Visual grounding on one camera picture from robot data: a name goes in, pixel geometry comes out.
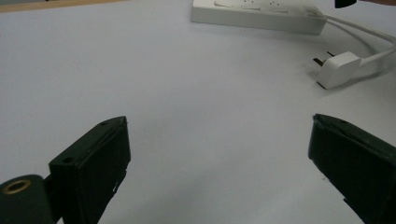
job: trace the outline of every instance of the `wooden strip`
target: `wooden strip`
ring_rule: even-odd
[[[59,1],[49,1],[49,2],[22,3],[22,4],[12,4],[12,5],[2,5],[0,6],[0,13],[38,10],[38,9],[55,8],[55,7],[75,7],[75,6],[84,6],[91,4],[111,3],[111,2],[120,2],[120,1],[124,1],[124,0],[59,0]]]

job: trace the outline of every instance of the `table surface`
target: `table surface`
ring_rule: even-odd
[[[395,7],[316,3],[396,35]],[[396,58],[330,91],[312,59],[389,44],[334,24],[299,35],[192,23],[191,5],[0,14],[0,182],[47,176],[91,127],[124,115],[133,159],[100,223],[362,223],[307,158],[312,116],[396,146]]]

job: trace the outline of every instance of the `white plug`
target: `white plug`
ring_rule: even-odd
[[[361,64],[361,58],[345,52],[326,60],[318,75],[318,83],[324,89],[331,89],[346,83]]]

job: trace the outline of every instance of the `extension cord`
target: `extension cord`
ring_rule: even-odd
[[[309,0],[194,0],[191,21],[319,35],[327,19]]]

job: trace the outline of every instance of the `power strip socket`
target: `power strip socket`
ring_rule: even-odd
[[[191,21],[319,35],[327,19],[309,0],[194,0]]]

